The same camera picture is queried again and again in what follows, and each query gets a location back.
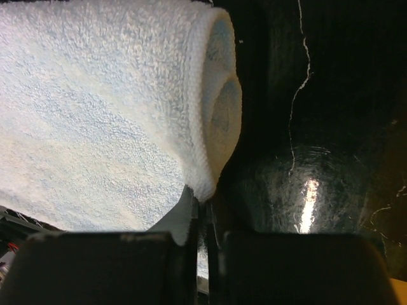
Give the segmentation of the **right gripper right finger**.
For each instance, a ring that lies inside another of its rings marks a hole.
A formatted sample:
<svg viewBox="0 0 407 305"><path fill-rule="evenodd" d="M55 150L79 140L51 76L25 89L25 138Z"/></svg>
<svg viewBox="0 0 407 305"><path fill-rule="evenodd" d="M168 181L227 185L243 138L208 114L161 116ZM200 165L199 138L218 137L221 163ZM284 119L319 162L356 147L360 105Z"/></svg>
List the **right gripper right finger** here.
<svg viewBox="0 0 407 305"><path fill-rule="evenodd" d="M353 234L257 233L206 208L210 304L398 304L383 259Z"/></svg>

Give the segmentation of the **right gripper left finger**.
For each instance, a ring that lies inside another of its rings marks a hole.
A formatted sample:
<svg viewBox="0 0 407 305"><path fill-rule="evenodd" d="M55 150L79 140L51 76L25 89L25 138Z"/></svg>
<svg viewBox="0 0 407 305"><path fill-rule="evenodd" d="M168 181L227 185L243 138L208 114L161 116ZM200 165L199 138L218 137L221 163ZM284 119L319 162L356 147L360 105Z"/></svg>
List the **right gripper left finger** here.
<svg viewBox="0 0 407 305"><path fill-rule="evenodd" d="M198 201L145 232L37 233L1 285L2 304L196 304Z"/></svg>

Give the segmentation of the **light blue towel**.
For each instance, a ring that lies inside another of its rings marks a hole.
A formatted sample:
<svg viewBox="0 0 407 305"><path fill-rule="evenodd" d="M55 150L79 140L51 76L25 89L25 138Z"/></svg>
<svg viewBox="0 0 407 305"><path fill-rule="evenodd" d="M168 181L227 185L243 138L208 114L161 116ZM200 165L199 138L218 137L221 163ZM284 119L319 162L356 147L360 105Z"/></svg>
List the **light blue towel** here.
<svg viewBox="0 0 407 305"><path fill-rule="evenodd" d="M228 12L200 1L1 5L1 205L143 230L214 195L240 136Z"/></svg>

